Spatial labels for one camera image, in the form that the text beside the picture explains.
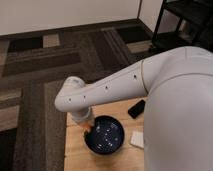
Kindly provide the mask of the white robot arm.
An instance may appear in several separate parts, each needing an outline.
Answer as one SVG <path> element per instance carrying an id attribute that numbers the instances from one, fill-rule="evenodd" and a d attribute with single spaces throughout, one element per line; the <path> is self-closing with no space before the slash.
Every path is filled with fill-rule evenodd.
<path id="1" fill-rule="evenodd" d="M 94 105 L 147 99 L 145 171 L 213 171 L 213 52 L 174 48 L 86 85 L 65 80 L 55 107 L 82 123 Z"/>

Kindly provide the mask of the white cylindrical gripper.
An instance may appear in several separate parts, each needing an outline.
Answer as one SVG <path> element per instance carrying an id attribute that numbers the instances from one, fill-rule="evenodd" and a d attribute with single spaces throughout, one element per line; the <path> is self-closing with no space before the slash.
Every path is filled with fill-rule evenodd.
<path id="1" fill-rule="evenodd" d="M 85 125 L 86 124 L 86 130 L 91 131 L 91 129 L 94 127 L 94 123 L 92 123 L 92 109 L 91 108 L 85 108 L 80 111 L 71 112 L 71 118 L 72 120 L 79 124 L 79 125 Z"/>

